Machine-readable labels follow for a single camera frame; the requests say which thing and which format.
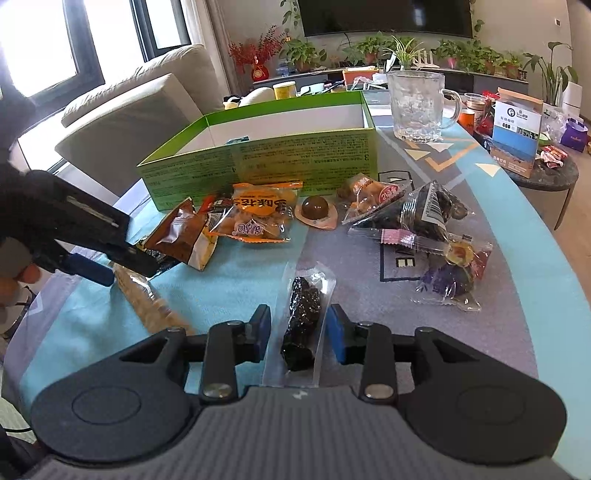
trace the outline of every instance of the sofa cushion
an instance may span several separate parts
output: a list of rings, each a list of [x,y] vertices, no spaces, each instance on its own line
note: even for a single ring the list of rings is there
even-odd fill
[[[99,86],[79,96],[64,110],[61,124],[68,127],[103,103],[167,73],[174,74],[203,114],[223,108],[222,94],[207,50],[203,45],[189,45],[144,63],[125,80]]]

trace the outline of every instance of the mug handle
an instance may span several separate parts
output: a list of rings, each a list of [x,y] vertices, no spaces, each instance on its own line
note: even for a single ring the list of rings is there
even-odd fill
[[[450,119],[449,123],[444,125],[443,121],[441,122],[441,129],[443,130],[445,128],[450,128],[460,118],[460,114],[462,113],[462,99],[457,92],[454,92],[453,90],[447,90],[446,88],[442,88],[439,93],[442,95],[452,96],[456,102],[456,111],[454,112],[453,117]]]

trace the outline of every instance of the dried meat snack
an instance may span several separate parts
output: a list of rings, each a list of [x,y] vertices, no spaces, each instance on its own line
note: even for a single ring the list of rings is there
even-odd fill
[[[297,277],[291,286],[290,321],[283,336],[281,356],[290,371],[314,366],[314,355],[308,340],[320,319],[320,291],[304,277]]]

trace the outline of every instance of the human hand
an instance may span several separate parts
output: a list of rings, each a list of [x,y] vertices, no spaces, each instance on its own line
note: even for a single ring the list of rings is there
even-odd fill
[[[0,278],[0,305],[7,306],[14,303],[20,291],[19,281],[35,283],[41,278],[41,271],[36,265],[29,265],[18,278]]]

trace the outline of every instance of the yellow cup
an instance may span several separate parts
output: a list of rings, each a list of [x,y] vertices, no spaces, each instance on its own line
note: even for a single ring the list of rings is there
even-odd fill
[[[273,90],[275,91],[276,100],[281,100],[284,98],[293,98],[296,96],[296,83],[276,83],[275,85],[273,85]]]

